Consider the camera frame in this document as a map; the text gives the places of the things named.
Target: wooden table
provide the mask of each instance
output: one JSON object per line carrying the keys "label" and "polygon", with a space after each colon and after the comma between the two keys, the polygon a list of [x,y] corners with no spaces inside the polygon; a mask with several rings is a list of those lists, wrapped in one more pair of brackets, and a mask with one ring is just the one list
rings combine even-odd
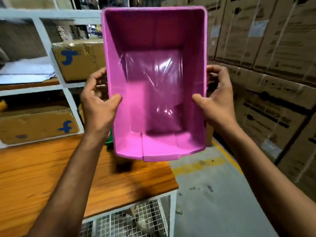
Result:
{"label": "wooden table", "polygon": [[[0,236],[27,234],[80,139],[73,135],[0,150]],[[178,189],[168,162],[134,161],[129,167],[118,169],[113,151],[103,148],[85,218]]]}

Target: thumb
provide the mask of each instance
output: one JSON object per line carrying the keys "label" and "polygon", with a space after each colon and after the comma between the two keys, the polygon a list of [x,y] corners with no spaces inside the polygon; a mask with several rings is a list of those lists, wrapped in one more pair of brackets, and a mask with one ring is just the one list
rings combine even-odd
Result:
{"label": "thumb", "polygon": [[208,98],[202,97],[200,94],[193,94],[192,100],[202,109],[205,108]]}
{"label": "thumb", "polygon": [[106,102],[113,108],[113,110],[116,110],[121,101],[122,96],[120,94],[114,94]]}

